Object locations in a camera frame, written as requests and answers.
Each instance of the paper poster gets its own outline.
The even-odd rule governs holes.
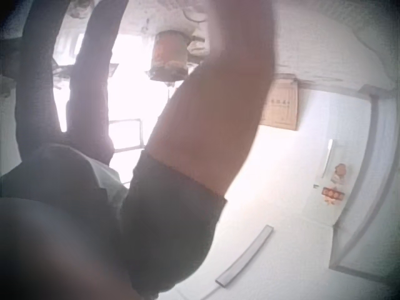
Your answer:
[[[298,82],[276,79],[268,94],[261,125],[296,130],[298,123]]]

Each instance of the person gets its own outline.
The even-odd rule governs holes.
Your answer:
[[[128,0],[102,0],[89,18],[64,134],[51,58],[69,2],[35,0],[29,12],[16,86],[22,163],[1,178],[1,196],[68,213],[132,288],[154,299],[205,260],[249,154],[274,75],[272,4],[207,0],[209,56],[166,105],[126,189],[109,167],[107,78]]]

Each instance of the wire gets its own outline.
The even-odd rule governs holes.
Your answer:
[[[185,9],[182,9],[182,12],[183,12],[184,17],[185,17],[187,20],[191,21],[191,22],[195,22],[195,23],[204,23],[204,22],[207,21],[207,18],[204,19],[204,20],[200,20],[200,21],[197,21],[197,20],[192,19],[191,17],[188,16],[188,14],[186,13]]]

